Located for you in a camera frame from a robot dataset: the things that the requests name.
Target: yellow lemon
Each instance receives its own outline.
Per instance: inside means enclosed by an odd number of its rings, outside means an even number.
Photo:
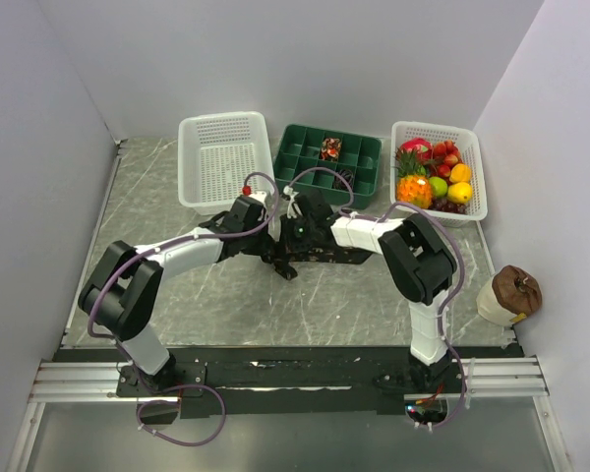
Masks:
[[[454,204],[467,204],[472,198],[472,186],[467,182],[459,182],[458,184],[448,187],[447,198]]]

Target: brown lid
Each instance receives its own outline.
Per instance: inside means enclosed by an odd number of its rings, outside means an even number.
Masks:
[[[538,281],[519,267],[508,265],[492,280],[496,299],[506,310],[529,316],[542,306],[542,291]]]

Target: green apple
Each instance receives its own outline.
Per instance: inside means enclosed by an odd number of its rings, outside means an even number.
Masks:
[[[445,197],[445,194],[448,193],[448,184],[446,184],[445,180],[442,177],[431,177],[429,179],[429,183],[433,188],[433,197],[435,197],[436,199]]]

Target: white wall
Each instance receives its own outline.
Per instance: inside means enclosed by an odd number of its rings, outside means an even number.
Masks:
[[[590,470],[590,0],[546,0],[476,126],[498,266],[537,276],[520,325],[577,471]]]
[[[473,127],[542,0],[39,0],[114,137],[261,111],[388,136]]]
[[[114,149],[37,3],[0,1],[0,470],[58,346]]]

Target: small object in tray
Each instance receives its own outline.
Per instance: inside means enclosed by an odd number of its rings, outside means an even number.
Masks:
[[[338,171],[339,175],[347,180],[347,183],[350,184],[351,188],[354,188],[354,172],[349,169],[341,169]],[[332,183],[332,188],[335,190],[344,190],[347,192],[347,188],[345,184],[341,182],[341,179],[338,177],[334,177],[334,182]]]
[[[322,142],[322,160],[330,162],[338,161],[338,154],[341,152],[342,142],[339,138],[325,138]]]

